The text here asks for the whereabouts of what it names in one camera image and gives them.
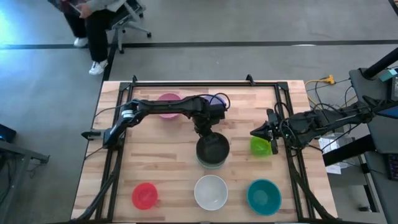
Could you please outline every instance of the white sneaker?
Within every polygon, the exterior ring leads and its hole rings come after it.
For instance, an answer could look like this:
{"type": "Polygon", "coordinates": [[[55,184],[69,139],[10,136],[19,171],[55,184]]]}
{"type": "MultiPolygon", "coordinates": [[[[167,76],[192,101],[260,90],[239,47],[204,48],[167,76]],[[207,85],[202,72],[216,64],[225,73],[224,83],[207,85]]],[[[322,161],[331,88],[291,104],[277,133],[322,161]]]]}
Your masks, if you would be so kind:
{"type": "Polygon", "coordinates": [[[76,38],[75,42],[73,43],[75,47],[86,47],[88,44],[88,39],[85,38],[76,38]]]}
{"type": "Polygon", "coordinates": [[[108,60],[104,60],[102,62],[93,62],[93,66],[91,66],[91,69],[88,71],[88,73],[90,75],[99,75],[104,72],[104,69],[107,65],[108,60]]]}

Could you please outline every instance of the metal stand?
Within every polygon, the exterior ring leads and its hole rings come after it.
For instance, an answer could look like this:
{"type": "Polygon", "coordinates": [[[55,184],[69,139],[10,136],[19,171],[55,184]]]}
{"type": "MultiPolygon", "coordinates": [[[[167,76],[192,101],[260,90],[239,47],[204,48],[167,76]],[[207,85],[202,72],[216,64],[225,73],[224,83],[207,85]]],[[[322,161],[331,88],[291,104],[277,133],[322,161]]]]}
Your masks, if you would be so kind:
{"type": "Polygon", "coordinates": [[[12,204],[14,203],[14,196],[22,185],[24,174],[28,168],[30,160],[37,159],[40,161],[41,164],[46,164],[48,163],[50,156],[46,156],[38,152],[24,149],[22,147],[4,141],[0,141],[0,151],[12,154],[12,156],[15,156],[16,158],[15,162],[19,163],[15,171],[14,178],[12,178],[8,194],[2,205],[4,213],[0,214],[0,223],[6,223],[9,213],[8,210],[11,208],[12,204]]]}

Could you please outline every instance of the teal bowl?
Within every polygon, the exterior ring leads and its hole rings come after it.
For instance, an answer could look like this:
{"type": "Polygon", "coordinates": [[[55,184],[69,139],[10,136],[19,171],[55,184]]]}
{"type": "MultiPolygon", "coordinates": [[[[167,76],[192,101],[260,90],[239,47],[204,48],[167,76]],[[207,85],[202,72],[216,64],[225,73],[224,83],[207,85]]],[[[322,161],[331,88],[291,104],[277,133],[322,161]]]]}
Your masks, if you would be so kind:
{"type": "Polygon", "coordinates": [[[248,188],[248,203],[259,215],[273,215],[282,204],[282,194],[276,184],[266,179],[258,179],[248,188]]]}

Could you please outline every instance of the floor stripe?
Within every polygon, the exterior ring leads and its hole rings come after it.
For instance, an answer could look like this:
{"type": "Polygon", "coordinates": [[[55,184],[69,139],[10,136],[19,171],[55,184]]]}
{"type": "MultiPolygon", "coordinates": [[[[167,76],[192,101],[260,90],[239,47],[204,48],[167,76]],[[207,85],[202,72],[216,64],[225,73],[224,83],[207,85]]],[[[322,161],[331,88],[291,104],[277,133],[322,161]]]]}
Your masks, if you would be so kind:
{"type": "Polygon", "coordinates": [[[0,50],[75,49],[73,44],[0,44],[0,50]]]}
{"type": "MultiPolygon", "coordinates": [[[[252,42],[159,42],[129,43],[124,48],[180,48],[180,47],[278,47],[278,46],[335,46],[335,45],[386,45],[398,40],[316,40],[316,41],[252,41],[252,42]]],[[[21,49],[74,49],[73,44],[22,44],[0,45],[0,50],[21,49]]]]}
{"type": "Polygon", "coordinates": [[[109,80],[109,76],[111,75],[114,55],[116,54],[117,48],[118,48],[118,34],[115,33],[112,39],[111,49],[109,50],[108,66],[105,68],[104,75],[102,77],[102,82],[109,80]]]}

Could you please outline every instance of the red bowl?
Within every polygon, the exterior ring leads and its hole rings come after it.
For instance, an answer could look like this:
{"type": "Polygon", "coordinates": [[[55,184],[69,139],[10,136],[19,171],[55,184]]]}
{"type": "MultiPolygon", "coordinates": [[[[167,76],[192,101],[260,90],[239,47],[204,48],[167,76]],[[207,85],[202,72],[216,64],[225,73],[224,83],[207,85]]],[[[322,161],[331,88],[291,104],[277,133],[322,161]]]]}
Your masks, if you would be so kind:
{"type": "Polygon", "coordinates": [[[157,201],[157,190],[151,183],[139,184],[132,192],[132,204],[139,210],[152,208],[157,201]]]}

